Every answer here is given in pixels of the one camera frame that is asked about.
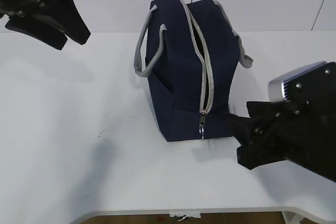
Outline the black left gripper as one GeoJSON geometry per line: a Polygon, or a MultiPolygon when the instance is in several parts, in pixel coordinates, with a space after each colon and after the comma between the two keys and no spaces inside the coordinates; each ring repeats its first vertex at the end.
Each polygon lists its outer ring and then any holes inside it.
{"type": "Polygon", "coordinates": [[[1,0],[1,17],[11,16],[5,28],[33,37],[57,50],[70,38],[84,45],[90,35],[74,0],[1,0]],[[35,18],[19,17],[25,12],[35,18]]]}

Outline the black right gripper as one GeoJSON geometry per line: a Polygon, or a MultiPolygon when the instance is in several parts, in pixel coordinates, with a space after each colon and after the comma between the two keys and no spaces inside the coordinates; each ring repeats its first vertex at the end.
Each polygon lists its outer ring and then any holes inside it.
{"type": "Polygon", "coordinates": [[[289,82],[289,101],[248,101],[248,117],[224,114],[239,142],[237,163],[248,170],[287,159],[335,181],[335,62],[289,82]]]}

